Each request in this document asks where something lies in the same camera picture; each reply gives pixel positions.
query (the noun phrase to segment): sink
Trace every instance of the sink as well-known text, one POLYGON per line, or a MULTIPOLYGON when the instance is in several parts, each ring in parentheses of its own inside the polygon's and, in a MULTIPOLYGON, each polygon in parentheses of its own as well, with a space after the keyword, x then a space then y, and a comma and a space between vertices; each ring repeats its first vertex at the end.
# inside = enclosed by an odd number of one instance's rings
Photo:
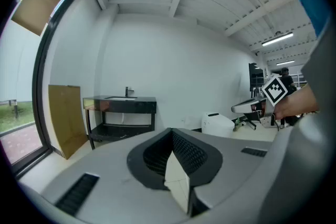
POLYGON ((108 100, 115 100, 115 101, 134 101, 136 99, 133 98, 133 97, 109 97, 109 98, 106 98, 108 100))

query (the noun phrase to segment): floor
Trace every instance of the floor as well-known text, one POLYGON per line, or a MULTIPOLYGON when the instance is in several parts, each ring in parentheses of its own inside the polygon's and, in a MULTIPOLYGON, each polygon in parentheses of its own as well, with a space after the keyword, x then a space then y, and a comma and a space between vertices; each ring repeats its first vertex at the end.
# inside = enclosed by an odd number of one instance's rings
MULTIPOLYGON (((258 122, 255 124, 257 125, 256 130, 253 130, 248 125, 242 126, 234 132, 233 138, 270 142, 274 140, 277 134, 277 128, 266 129, 258 122)), ((105 143, 95 142, 96 147, 99 147, 102 144, 105 143)), ((90 152, 91 147, 88 141, 68 160, 65 160, 56 153, 52 153, 33 167, 19 181, 31 187, 38 193, 41 193, 59 173, 90 152)), ((173 197, 181 206, 182 210, 186 212, 188 203, 188 176, 184 173, 173 153, 168 159, 165 185, 171 190, 173 197)))
POLYGON ((6 134, 0 141, 11 164, 42 146, 35 124, 6 134))

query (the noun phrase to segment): black and white square marker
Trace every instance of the black and white square marker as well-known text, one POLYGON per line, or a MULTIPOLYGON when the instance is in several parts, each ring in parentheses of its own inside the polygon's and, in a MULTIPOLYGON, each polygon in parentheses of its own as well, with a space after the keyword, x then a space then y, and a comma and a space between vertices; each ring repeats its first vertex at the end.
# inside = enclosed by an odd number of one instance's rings
POLYGON ((271 104, 275 106, 288 92, 284 84, 278 77, 270 79, 263 87, 262 91, 269 99, 271 104))

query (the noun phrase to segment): faucet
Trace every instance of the faucet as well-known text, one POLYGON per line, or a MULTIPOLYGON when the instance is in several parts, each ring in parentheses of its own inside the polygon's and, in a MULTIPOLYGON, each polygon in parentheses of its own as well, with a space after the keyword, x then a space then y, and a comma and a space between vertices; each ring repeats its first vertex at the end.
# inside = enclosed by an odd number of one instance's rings
POLYGON ((128 97, 128 93, 129 93, 129 92, 134 92, 134 90, 129 90, 128 88, 129 88, 129 87, 126 87, 126 88, 125 88, 125 97, 128 97))

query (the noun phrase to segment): lower shelf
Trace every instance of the lower shelf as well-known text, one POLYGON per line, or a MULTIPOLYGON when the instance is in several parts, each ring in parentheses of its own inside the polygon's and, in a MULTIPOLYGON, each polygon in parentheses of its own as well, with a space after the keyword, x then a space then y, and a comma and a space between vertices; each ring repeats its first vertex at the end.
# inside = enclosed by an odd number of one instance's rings
POLYGON ((151 125, 117 125, 101 123, 91 131, 90 136, 97 140, 118 141, 151 131, 151 125))

